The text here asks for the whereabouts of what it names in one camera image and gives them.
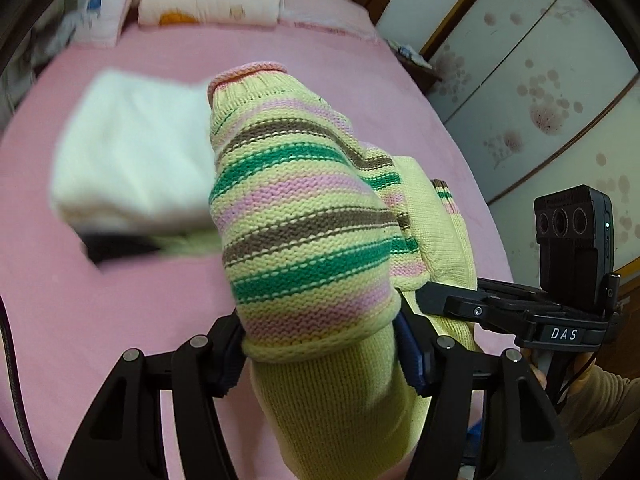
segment pink pillow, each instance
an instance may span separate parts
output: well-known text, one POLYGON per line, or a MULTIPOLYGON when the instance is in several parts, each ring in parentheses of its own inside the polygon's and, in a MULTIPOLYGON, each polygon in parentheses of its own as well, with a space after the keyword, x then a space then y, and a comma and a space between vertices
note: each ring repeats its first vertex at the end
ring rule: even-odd
POLYGON ((280 22, 378 40, 367 9, 350 0, 284 0, 280 22))
POLYGON ((131 0, 87 0, 81 7, 74 43, 114 47, 131 0))

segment wire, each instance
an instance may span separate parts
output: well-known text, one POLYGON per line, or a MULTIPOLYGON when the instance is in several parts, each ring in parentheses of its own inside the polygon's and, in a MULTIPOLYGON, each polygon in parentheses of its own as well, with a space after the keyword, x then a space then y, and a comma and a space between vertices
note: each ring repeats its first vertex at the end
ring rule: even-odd
POLYGON ((598 355, 598 353, 594 353, 589 360, 585 363, 585 365, 580 368, 580 371, 578 371, 577 374, 575 374, 571 379, 569 379, 569 381, 567 382, 567 384, 565 384, 562 388, 560 388, 560 392, 558 393, 558 399, 562 398, 562 395, 565 393, 565 391, 567 391, 569 389, 569 387, 575 383, 575 381, 577 381, 580 376, 585 373, 589 367, 591 366, 591 363, 593 363, 596 360, 596 356, 598 355))
POLYGON ((9 386, 14 402, 15 417, 18 420, 22 441, 24 442, 24 447, 27 450, 27 455, 29 456, 36 475, 39 476, 41 480, 47 480, 47 474, 42 467, 42 462, 40 462, 40 457, 36 451, 27 421, 27 414, 24 409, 22 391, 20 390, 20 379, 18 378, 18 364, 15 358, 14 339, 11 335, 9 316, 4 307, 2 296, 0 296, 0 333, 2 334, 2 342, 4 343, 4 357, 6 358, 6 369, 9 375, 9 386))

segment striped sweater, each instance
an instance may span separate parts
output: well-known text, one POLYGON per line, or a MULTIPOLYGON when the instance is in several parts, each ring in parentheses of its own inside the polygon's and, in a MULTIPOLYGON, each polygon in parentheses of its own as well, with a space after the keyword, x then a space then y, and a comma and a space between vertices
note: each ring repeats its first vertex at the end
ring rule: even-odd
MULTIPOLYGON (((428 406, 396 359, 396 288, 415 309, 428 280, 475 286, 462 217, 446 184, 362 146, 279 64, 223 73, 208 98, 211 214, 258 400, 299 478, 372 480, 410 451, 428 406)), ((474 346, 465 323, 432 321, 474 346)))

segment orange pattern on blanket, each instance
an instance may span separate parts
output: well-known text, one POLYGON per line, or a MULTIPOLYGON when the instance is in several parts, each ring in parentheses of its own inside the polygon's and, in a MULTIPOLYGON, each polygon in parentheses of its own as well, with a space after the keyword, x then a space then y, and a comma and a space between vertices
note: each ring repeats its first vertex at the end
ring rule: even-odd
POLYGON ((158 25, 173 25, 175 23, 198 23, 198 20, 190 14, 180 12, 179 10, 172 10, 160 16, 158 25))

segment white garment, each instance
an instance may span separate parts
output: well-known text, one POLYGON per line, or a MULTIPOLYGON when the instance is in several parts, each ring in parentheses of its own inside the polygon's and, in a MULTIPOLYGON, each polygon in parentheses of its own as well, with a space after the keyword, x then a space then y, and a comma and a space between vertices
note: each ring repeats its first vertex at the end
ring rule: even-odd
POLYGON ((79 233, 172 233, 212 225, 206 85, 107 70, 66 124, 53 211, 79 233))

